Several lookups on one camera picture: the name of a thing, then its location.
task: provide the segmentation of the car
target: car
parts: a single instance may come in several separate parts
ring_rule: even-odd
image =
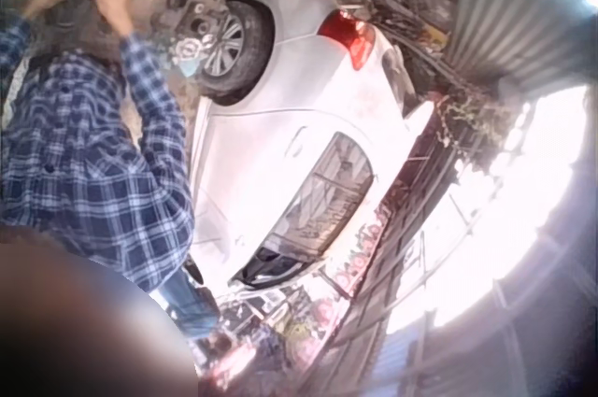
[[[290,285],[354,244],[433,108],[404,117],[401,51],[335,0],[228,6],[190,159],[190,256],[219,302]]]

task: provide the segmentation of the shirt sleeve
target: shirt sleeve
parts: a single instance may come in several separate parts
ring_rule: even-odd
[[[0,28],[0,87],[3,96],[7,93],[12,74],[27,50],[31,34],[31,25],[21,17],[10,16],[5,22],[8,23],[7,27]]]
[[[123,74],[142,119],[139,144],[178,230],[178,240],[189,246],[194,219],[185,159],[185,121],[175,97],[150,48],[137,34],[121,42]]]

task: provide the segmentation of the plaid shirt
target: plaid shirt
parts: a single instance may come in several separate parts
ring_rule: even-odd
[[[0,32],[0,75],[26,49],[26,21]],[[138,35],[121,42],[122,71],[80,51],[30,71],[2,132],[0,222],[47,232],[66,249],[144,291],[182,265],[193,213],[185,126]],[[119,112],[125,79],[143,120],[141,152]]]

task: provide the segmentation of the jeans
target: jeans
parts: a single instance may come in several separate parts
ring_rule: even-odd
[[[173,320],[178,329],[188,339],[205,338],[216,327],[220,317],[217,308],[192,286],[182,269],[176,271],[159,292],[168,302],[169,311],[175,313]]]

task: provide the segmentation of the red tail light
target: red tail light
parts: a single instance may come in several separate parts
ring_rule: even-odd
[[[361,70],[365,65],[376,42],[376,30],[372,25],[354,19],[340,9],[326,18],[318,34],[330,37],[347,47],[355,70]]]

